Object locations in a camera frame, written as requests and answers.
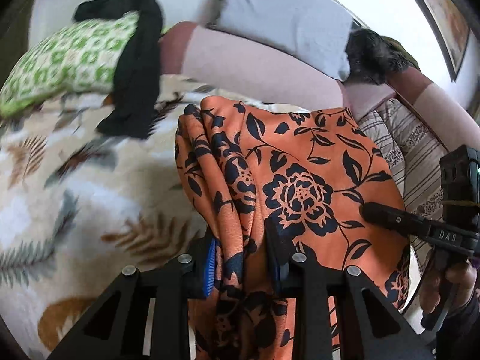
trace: orange floral fabric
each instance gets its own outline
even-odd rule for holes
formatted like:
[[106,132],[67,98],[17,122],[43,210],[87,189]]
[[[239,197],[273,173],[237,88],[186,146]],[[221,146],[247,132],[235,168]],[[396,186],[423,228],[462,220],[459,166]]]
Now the orange floral fabric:
[[396,307],[405,303],[408,240],[359,213],[364,202],[403,208],[403,201],[349,109],[273,114],[210,96],[200,109],[185,108],[175,157],[217,240],[214,291],[190,304],[198,359],[291,359],[295,303],[272,291],[267,218],[298,251],[334,269],[359,266]]

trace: black cloth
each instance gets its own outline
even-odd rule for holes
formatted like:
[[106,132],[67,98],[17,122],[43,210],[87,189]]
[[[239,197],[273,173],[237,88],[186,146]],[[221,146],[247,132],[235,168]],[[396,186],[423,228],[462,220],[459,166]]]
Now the black cloth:
[[480,310],[476,297],[447,317],[437,333],[437,360],[480,359]]
[[113,112],[97,130],[105,135],[148,138],[160,93],[160,38],[163,18],[156,0],[93,0],[81,3],[76,21],[117,20],[129,11],[140,16],[135,33],[118,59],[113,76]]

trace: person's hand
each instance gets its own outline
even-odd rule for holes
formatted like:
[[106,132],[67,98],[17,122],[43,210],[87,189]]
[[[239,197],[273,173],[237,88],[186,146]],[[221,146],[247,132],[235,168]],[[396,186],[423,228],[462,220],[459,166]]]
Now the person's hand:
[[[471,299],[475,290],[477,270],[468,262],[455,264],[445,273],[448,281],[458,284],[457,297],[455,298],[450,312],[465,306]],[[426,314],[430,314],[440,303],[439,287],[441,274],[431,269],[425,274],[420,288],[420,307]]]

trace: person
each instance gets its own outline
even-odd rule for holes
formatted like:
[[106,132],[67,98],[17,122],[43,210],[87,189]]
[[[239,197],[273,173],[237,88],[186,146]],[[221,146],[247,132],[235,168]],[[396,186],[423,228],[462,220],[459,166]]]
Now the person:
[[[450,267],[445,277],[458,284],[452,310],[437,333],[437,360],[470,360],[480,357],[480,291],[475,288],[477,269],[470,262]],[[427,314],[440,302],[441,274],[435,269],[425,274],[420,289],[420,306]]]

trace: floral blanket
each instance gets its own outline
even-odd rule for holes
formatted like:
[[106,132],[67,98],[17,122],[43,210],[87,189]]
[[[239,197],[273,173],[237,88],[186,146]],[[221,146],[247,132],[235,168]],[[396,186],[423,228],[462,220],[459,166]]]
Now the floral blanket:
[[175,131],[187,104],[223,95],[163,76],[147,140],[95,132],[113,109],[96,94],[63,95],[0,125],[0,315],[23,350],[44,359],[122,268],[159,267],[206,224],[178,176]]

